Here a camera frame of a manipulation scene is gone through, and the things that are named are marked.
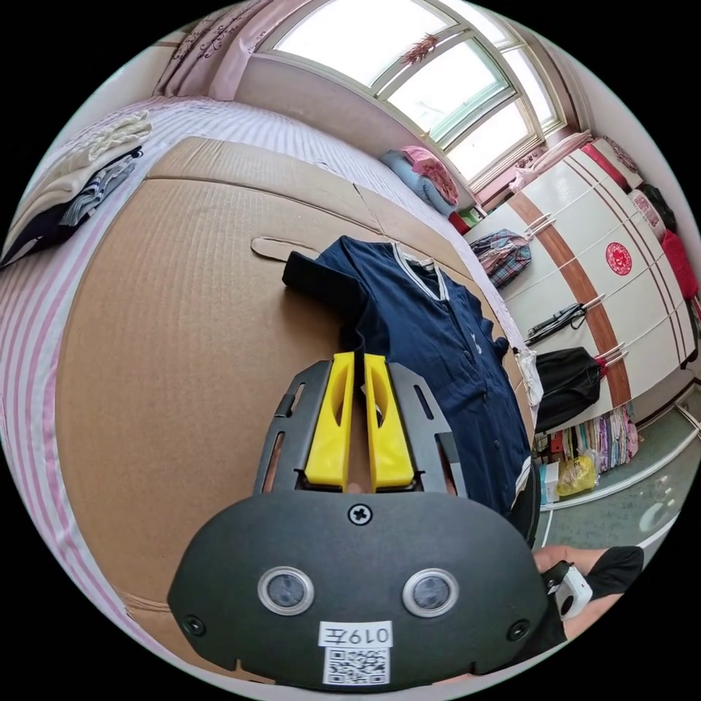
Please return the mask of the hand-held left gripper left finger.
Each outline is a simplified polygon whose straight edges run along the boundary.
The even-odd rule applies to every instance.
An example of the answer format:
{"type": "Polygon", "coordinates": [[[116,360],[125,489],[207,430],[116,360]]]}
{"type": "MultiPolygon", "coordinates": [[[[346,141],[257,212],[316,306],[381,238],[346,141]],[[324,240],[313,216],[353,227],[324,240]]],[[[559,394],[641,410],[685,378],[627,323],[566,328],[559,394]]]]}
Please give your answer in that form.
{"type": "Polygon", "coordinates": [[[354,354],[335,354],[304,470],[311,486],[335,491],[347,488],[354,374],[354,354]]]}

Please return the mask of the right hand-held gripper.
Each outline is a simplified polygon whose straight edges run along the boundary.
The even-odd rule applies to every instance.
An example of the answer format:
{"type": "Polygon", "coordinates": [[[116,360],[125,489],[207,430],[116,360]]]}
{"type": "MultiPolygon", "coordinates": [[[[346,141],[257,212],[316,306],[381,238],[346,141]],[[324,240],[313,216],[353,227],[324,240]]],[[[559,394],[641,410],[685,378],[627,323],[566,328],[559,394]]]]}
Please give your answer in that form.
{"type": "Polygon", "coordinates": [[[516,497],[510,512],[511,525],[521,534],[530,548],[533,547],[536,540],[540,507],[540,468],[531,462],[524,487],[516,497]]]}

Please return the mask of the person's right hand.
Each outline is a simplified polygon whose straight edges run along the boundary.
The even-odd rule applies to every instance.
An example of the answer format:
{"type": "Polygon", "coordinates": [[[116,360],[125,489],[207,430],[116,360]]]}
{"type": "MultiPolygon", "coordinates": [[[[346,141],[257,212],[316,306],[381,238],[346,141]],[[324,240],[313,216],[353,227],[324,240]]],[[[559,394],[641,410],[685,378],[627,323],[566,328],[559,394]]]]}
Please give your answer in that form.
{"type": "Polygon", "coordinates": [[[551,570],[560,562],[567,562],[582,575],[588,575],[604,552],[606,548],[582,549],[567,545],[547,545],[534,551],[533,557],[540,573],[551,570]]]}

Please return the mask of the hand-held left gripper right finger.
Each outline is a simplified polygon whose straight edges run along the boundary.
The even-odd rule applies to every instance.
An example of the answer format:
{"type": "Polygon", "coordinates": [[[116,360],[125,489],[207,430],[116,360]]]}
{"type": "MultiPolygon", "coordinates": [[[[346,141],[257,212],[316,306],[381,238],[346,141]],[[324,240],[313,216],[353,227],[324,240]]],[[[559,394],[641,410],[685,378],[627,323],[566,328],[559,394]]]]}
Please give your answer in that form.
{"type": "Polygon", "coordinates": [[[384,356],[364,356],[369,468],[374,492],[412,486],[414,467],[384,356]]]}

